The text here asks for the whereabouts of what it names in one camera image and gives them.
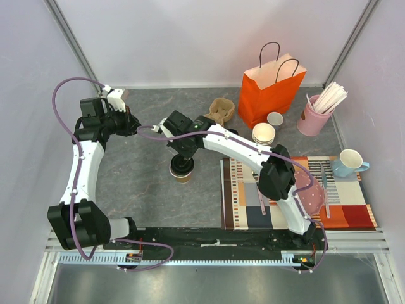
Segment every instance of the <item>white wall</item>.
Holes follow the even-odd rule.
[[[0,297],[28,303],[72,164],[72,144],[51,107],[54,86],[84,76],[43,1],[0,1]],[[58,108],[69,126],[89,84],[66,85]]]
[[[58,0],[96,75],[114,86],[240,86],[278,41],[324,83],[367,0]],[[275,59],[269,49],[265,60]]]
[[[405,2],[381,1],[336,81],[349,92],[335,112],[348,148],[369,171],[367,195],[405,282]]]

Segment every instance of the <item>pink perforated plate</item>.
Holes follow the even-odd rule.
[[[300,168],[296,170],[294,177],[296,178],[297,189],[309,185],[308,175]],[[322,205],[325,203],[322,185],[315,178],[313,186],[307,190],[298,192],[298,196],[308,215],[319,213]]]

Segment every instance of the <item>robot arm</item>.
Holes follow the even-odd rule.
[[[75,230],[81,247],[108,244],[112,239],[131,236],[136,231],[131,218],[108,219],[94,202],[98,168],[110,135],[134,135],[140,126],[139,121],[125,106],[122,96],[122,90],[114,90],[107,99],[90,98],[80,102],[82,117],[76,124],[75,136],[80,141],[83,156],[73,210]],[[289,230],[299,236],[311,237],[315,228],[308,220],[309,216],[306,213],[301,214],[292,195],[296,189],[294,168],[289,162],[265,155],[265,152],[272,152],[289,157],[283,146],[261,146],[230,133],[206,117],[198,117],[192,121],[177,111],[162,120],[155,131],[163,132],[166,137],[173,137],[201,130],[220,132],[225,134],[225,137],[211,134],[190,136],[169,141],[168,146],[179,153],[184,163],[187,163],[199,148],[205,148],[238,159],[260,172],[259,190],[267,198],[277,201]],[[229,136],[243,144],[228,140]],[[257,147],[259,152],[254,152],[244,144]],[[73,155],[72,170],[65,193],[60,204],[49,207],[47,214],[56,236],[66,250],[76,248],[69,222],[70,199],[79,158],[76,145],[73,145]]]
[[[274,156],[268,156],[265,152],[280,154],[289,158],[287,149],[278,145],[276,148],[262,146],[255,142],[248,141],[243,137],[235,135],[224,129],[221,125],[215,124],[214,121],[206,117],[198,117],[192,121],[181,113],[174,111],[168,118],[165,118],[159,124],[159,131],[163,132],[166,137],[179,136],[194,131],[212,131],[219,132],[225,136],[205,134],[200,136],[186,137],[176,141],[170,141],[168,146],[176,150],[179,155],[184,157],[185,162],[190,159],[198,148],[204,148],[220,152],[229,157],[245,163],[248,167],[256,172],[260,172],[259,190],[267,198],[276,201],[287,220],[287,227],[290,231],[303,235],[311,227],[308,220],[309,215],[301,213],[292,193],[296,190],[294,167],[286,161],[280,160]],[[233,137],[238,142],[229,140]],[[254,152],[252,149],[241,144],[258,148],[261,153]]]
[[[107,244],[111,239],[130,234],[131,218],[108,219],[96,206],[96,182],[100,162],[110,135],[129,136],[137,133],[139,121],[125,106],[125,91],[115,89],[106,98],[89,98],[80,101],[82,117],[75,126],[75,136],[80,141],[83,155],[74,190],[75,229],[82,247]],[[78,146],[73,145],[73,164],[68,185],[59,205],[49,207],[48,219],[62,247],[76,248],[69,223],[69,206],[78,166]]]

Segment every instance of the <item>stacked cup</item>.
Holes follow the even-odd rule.
[[[252,138],[254,142],[267,146],[274,141],[276,130],[268,123],[261,122],[254,126]]]

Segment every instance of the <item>striped placemat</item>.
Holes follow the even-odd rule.
[[[374,230],[377,226],[366,200],[359,174],[339,178],[333,176],[330,163],[336,156],[293,156],[322,182],[321,163],[328,179],[330,218],[323,206],[319,214],[326,229]],[[266,215],[262,215],[259,194],[252,170],[233,158],[221,161],[222,227],[230,230],[248,228],[286,229],[287,222],[275,201],[265,199]]]

